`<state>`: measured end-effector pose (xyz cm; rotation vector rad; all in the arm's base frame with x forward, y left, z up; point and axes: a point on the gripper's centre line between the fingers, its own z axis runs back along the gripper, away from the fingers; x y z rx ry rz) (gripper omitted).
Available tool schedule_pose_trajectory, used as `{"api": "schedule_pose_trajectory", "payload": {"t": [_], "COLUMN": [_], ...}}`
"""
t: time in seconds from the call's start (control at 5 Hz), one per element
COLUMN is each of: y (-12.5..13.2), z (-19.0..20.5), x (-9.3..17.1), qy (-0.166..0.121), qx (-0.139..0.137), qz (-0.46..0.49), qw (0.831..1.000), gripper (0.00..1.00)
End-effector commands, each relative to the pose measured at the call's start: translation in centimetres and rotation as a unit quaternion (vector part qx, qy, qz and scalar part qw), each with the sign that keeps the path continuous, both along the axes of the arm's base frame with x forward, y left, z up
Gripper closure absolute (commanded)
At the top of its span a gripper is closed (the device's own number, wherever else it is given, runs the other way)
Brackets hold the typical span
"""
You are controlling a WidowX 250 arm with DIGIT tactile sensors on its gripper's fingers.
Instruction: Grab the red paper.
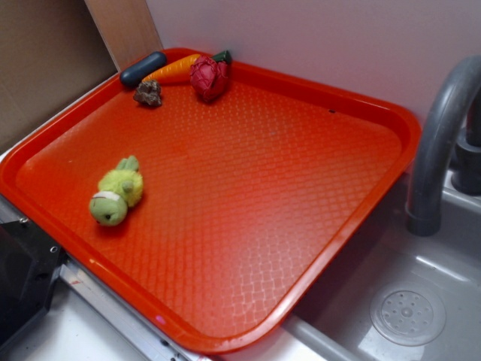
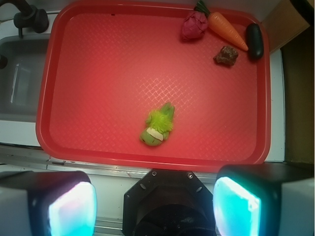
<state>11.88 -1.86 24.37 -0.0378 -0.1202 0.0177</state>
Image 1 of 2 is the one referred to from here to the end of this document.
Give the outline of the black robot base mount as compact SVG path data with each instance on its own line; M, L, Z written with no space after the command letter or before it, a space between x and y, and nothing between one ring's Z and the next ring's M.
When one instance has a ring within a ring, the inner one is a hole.
M50 310L65 251L30 219L1 224L1 352Z

